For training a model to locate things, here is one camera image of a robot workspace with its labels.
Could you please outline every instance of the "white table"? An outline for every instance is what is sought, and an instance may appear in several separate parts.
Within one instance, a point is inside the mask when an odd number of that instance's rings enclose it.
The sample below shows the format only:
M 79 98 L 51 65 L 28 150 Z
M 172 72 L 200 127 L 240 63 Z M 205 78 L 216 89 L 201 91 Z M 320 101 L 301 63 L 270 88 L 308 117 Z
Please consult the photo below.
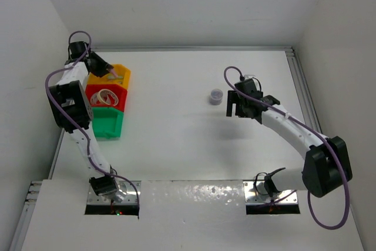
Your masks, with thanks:
M 265 95 L 303 120 L 284 51 L 99 55 L 132 71 L 122 136 L 99 145 L 120 175 L 143 181 L 140 220 L 83 214 L 88 173 L 64 135 L 23 250 L 362 250 L 352 215 L 342 229 L 324 230 L 311 219 L 305 192 L 298 194 L 300 215 L 246 216 L 242 179 L 302 168 L 303 160 L 256 121 L 226 117 L 223 69 L 235 65 L 255 74 Z M 229 77 L 239 78 L 236 72 Z M 214 88 L 225 93 L 219 106 L 207 102 Z M 342 189 L 314 205 L 320 219 L 335 224 L 343 212 Z

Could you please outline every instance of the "black arm joint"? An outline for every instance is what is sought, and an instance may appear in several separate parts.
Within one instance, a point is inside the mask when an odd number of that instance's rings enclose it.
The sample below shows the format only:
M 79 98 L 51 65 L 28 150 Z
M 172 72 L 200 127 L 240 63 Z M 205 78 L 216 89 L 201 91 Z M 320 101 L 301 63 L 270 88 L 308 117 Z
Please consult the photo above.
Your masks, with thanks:
M 97 196 L 115 193 L 118 189 L 115 178 L 111 176 L 102 176 L 97 179 L 91 178 L 89 183 Z
M 270 106 L 279 105 L 280 102 L 271 95 L 263 96 L 264 93 L 256 88 L 253 78 L 240 81 L 235 84 L 235 88 L 242 93 L 251 96 L 254 99 L 260 100 Z M 255 101 L 251 101 L 236 91 L 228 91 L 227 94 L 227 112 L 226 116 L 232 116 L 233 104 L 236 105 L 235 115 L 239 118 L 255 119 L 262 124 L 261 114 L 266 111 L 268 107 L 261 105 Z
M 89 128 L 90 121 L 93 119 L 93 112 L 79 81 L 70 82 L 65 85 L 50 86 L 49 90 L 59 106 L 63 108 L 81 128 Z M 64 128 L 65 131 L 73 133 L 76 127 L 60 113 L 50 99 L 48 100 L 56 124 L 60 128 Z
M 346 143 L 338 136 L 327 139 L 327 141 L 344 169 L 346 180 L 351 180 L 353 172 Z M 303 182 L 308 191 L 318 198 L 323 197 L 343 184 L 340 171 L 324 144 L 311 146 L 311 149 L 305 155 Z
M 86 50 L 88 44 L 84 41 L 72 42 L 68 46 L 69 59 L 65 65 L 76 61 Z M 103 77 L 109 73 L 109 70 L 113 68 L 103 60 L 97 53 L 89 49 L 88 53 L 82 58 L 82 62 L 85 63 L 88 72 L 95 76 Z

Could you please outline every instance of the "red bin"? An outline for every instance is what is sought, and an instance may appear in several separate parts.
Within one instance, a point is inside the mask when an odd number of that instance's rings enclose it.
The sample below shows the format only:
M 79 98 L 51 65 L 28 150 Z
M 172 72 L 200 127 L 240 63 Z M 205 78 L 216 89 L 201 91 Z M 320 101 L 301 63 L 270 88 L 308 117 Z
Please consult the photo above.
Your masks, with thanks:
M 110 103 L 110 105 L 102 103 L 100 100 L 98 100 L 97 94 L 102 89 L 108 89 L 110 91 L 102 91 L 104 97 L 101 95 L 102 100 Z M 124 112 L 125 110 L 127 90 L 120 85 L 114 83 L 108 85 L 87 85 L 85 93 L 92 107 L 113 107 L 121 112 Z

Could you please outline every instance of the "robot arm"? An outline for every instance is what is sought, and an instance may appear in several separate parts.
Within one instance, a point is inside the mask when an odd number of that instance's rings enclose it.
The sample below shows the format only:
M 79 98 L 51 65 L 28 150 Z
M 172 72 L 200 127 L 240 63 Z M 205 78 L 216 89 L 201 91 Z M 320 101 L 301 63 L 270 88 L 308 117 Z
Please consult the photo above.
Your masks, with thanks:
M 92 128 L 93 112 L 90 103 L 86 97 L 82 85 L 89 73 L 96 76 L 106 75 L 113 68 L 112 65 L 106 63 L 94 52 L 89 51 L 82 62 L 73 65 L 76 58 L 80 57 L 86 49 L 84 42 L 73 42 L 69 45 L 70 60 L 65 64 L 67 71 L 63 73 L 61 80 L 54 86 L 50 86 L 49 90 L 57 103 L 63 110 L 81 127 L 81 130 L 66 119 L 56 106 L 49 100 L 53 116 L 57 125 L 64 128 L 70 134 L 72 139 L 77 143 L 85 163 L 90 170 L 90 184 L 97 195 L 103 195 L 109 199 L 113 199 L 119 190 L 115 178 L 105 175 L 93 168 L 91 161 L 103 172 L 112 173 L 112 169 L 107 160 L 100 152 L 97 140 L 94 136 Z
M 272 129 L 294 147 L 304 159 L 303 169 L 288 170 L 281 168 L 269 173 L 264 178 L 264 189 L 269 196 L 272 197 L 287 189 L 296 189 L 308 190 L 314 196 L 320 198 L 342 185 L 338 167 L 333 162 L 323 142 L 304 127 L 289 120 L 288 117 L 291 115 L 276 98 L 271 95 L 263 96 L 263 92 L 257 89 L 253 78 L 243 78 L 235 84 L 235 88 L 287 114 L 282 115 L 255 101 L 242 97 L 236 91 L 229 91 L 226 115 L 232 115 L 233 104 L 235 104 L 236 116 L 255 119 L 260 124 Z M 334 149 L 347 180 L 351 180 L 353 174 L 345 142 L 338 136 L 331 139 L 324 135 L 321 135 L 321 137 L 326 139 Z

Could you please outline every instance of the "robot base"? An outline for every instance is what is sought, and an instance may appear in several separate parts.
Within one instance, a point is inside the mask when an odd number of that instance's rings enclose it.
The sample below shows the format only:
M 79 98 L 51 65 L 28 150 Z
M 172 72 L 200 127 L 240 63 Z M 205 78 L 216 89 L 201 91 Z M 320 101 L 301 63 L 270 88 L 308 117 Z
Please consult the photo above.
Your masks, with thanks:
M 132 182 L 138 190 L 140 196 L 141 182 Z M 119 190 L 125 197 L 121 202 L 112 202 L 104 196 L 95 195 L 92 187 L 89 188 L 88 199 L 86 201 L 86 215 L 139 215 L 137 197 L 135 190 L 125 181 L 119 181 Z
M 263 183 L 263 180 L 257 181 L 256 186 Z M 281 202 L 277 202 L 272 205 L 270 203 L 271 197 L 269 195 L 260 195 L 254 188 L 254 181 L 248 180 L 243 182 L 244 195 L 246 197 L 246 212 L 247 215 L 275 215 L 275 214 L 300 214 L 298 205 L 298 196 L 294 192 L 289 197 L 285 198 Z M 273 197 L 274 201 L 277 201 L 288 194 L 292 190 L 282 191 L 277 196 Z

